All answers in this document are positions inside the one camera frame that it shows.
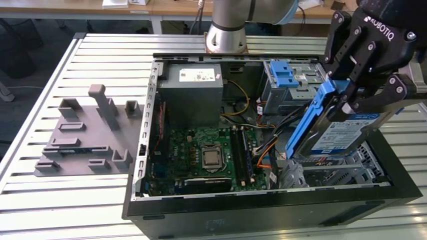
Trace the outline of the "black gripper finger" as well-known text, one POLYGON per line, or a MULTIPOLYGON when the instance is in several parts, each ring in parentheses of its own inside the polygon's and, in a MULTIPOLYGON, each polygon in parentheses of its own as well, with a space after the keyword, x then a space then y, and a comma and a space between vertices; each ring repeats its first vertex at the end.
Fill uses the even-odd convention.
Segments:
POLYGON ((385 81, 378 76, 385 53, 385 24, 363 11, 337 11, 331 18, 323 56, 327 83, 334 90, 323 106, 331 114, 385 112, 377 91, 385 81))
POLYGON ((353 102, 355 113, 386 113, 418 103, 417 87, 403 74, 393 74, 379 93, 353 102))

